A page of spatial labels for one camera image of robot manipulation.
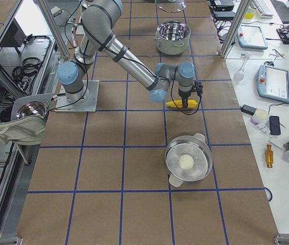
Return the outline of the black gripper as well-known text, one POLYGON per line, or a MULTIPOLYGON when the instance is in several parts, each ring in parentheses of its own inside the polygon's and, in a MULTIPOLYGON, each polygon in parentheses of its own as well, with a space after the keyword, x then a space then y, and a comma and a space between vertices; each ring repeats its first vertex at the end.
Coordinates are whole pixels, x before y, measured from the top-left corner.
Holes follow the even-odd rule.
POLYGON ((191 94, 192 94, 192 92, 190 90, 189 91, 181 91, 180 89, 178 90, 178 95, 182 99, 182 107, 183 108, 187 107, 187 99, 191 94))

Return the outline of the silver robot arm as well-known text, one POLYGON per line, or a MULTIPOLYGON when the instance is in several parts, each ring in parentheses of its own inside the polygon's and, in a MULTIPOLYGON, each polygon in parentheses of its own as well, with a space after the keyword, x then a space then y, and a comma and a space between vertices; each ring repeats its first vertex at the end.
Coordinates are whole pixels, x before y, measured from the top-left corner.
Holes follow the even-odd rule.
POLYGON ((69 103, 83 101, 89 93, 83 82, 96 52, 106 53, 115 63, 131 74, 148 91, 154 102, 163 102, 173 82, 178 82, 178 94, 183 107, 188 106, 188 97, 197 92, 194 82, 194 65, 183 62, 179 65, 159 63, 152 72, 144 65, 113 32, 113 27, 123 12, 121 1, 93 1, 81 16, 84 36, 81 45, 69 61, 59 65, 58 78, 69 103))

